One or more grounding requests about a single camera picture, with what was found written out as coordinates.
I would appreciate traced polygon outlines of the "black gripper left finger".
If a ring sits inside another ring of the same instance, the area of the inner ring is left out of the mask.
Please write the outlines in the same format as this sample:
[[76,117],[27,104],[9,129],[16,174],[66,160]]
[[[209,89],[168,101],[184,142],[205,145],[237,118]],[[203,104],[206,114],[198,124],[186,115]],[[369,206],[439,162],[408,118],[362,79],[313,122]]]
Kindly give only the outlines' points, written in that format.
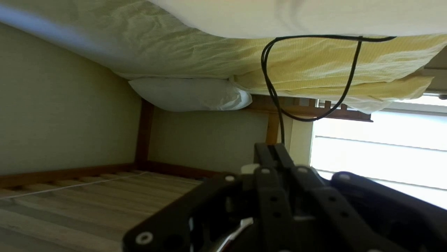
[[279,166],[276,149],[272,145],[265,145],[265,143],[256,145],[255,162],[262,167],[276,169]]

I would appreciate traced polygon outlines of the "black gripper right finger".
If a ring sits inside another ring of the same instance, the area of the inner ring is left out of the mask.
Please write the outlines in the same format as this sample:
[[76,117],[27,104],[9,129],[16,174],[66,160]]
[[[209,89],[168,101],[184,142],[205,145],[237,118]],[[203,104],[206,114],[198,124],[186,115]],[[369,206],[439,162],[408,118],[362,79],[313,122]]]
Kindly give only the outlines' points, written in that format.
[[277,155],[277,160],[283,169],[294,169],[295,164],[287,152],[284,145],[276,145],[274,146],[274,153]]

